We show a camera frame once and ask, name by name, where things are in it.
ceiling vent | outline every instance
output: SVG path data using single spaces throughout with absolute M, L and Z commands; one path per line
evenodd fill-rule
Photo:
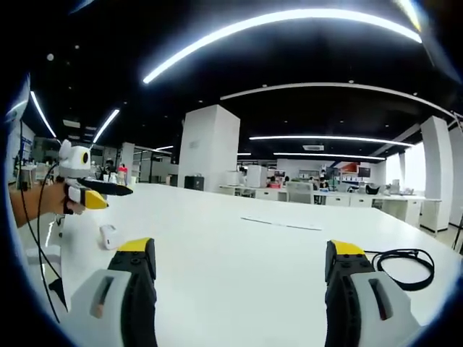
M 303 145 L 302 148 L 304 148 L 304 150 L 313 150 L 318 152 L 325 150 L 325 146 L 323 145 Z

office floor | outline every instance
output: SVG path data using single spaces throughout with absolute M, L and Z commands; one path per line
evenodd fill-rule
M 423 227 L 420 227 L 420 230 L 423 231 L 424 233 L 427 233 L 428 235 L 431 235 L 436 240 L 442 242 L 443 244 L 451 248 L 454 243 L 456 232 L 458 229 L 455 226 L 449 225 L 449 229 L 445 231 L 440 231 L 437 233 L 437 235 L 435 235 L 432 231 L 429 231 L 428 229 L 423 228 Z M 459 237 L 458 243 L 456 245 L 456 250 L 460 249 L 460 247 L 462 246 L 462 243 L 463 243 L 463 232 Z

human hand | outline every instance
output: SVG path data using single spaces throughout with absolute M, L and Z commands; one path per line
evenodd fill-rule
M 64 200 L 66 199 L 64 185 L 65 183 L 59 182 L 43 188 L 42 213 L 58 213 L 61 215 L 64 213 Z M 82 214 L 85 209 L 81 204 L 71 200 L 67 201 L 66 207 L 78 215 Z

small white device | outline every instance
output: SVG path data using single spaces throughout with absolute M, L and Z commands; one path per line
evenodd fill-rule
M 106 249 L 116 249 L 124 243 L 122 235 L 111 224 L 101 226 L 100 232 Z

black ceiling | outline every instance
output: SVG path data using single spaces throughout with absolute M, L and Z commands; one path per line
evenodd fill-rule
M 187 112 L 219 103 L 241 119 L 240 151 L 256 158 L 301 152 L 301 145 L 311 143 L 323 143 L 327 153 L 352 155 L 369 155 L 381 146 L 251 142 L 249 136 L 334 134 L 392 140 L 430 115 L 444 115 L 410 99 L 352 88 L 304 87 L 220 97 L 263 85 L 353 80 L 417 93 L 444 108 L 458 109 L 455 81 L 433 65 L 423 45 L 380 27 L 342 20 L 255 27 L 210 44 L 150 84 L 142 83 L 149 71 L 214 30 L 260 14 L 319 6 L 357 10 L 412 29 L 400 9 L 384 0 L 196 0 L 162 6 L 151 0 L 95 0 L 56 22 L 56 27 L 48 26 L 46 35 L 35 37 L 31 89 L 58 138 L 84 138 L 85 126 L 100 127 L 120 108 L 98 141 L 113 146 L 124 141 L 144 147 L 176 145 Z M 452 10 L 433 1 L 425 6 L 447 53 L 460 58 L 454 53 L 458 47 L 452 40 Z M 52 61 L 47 60 L 50 53 Z M 62 119 L 79 121 L 81 129 L 65 127 Z M 37 135 L 49 136 L 32 103 L 25 121 Z M 419 140 L 419 135 L 412 139 Z

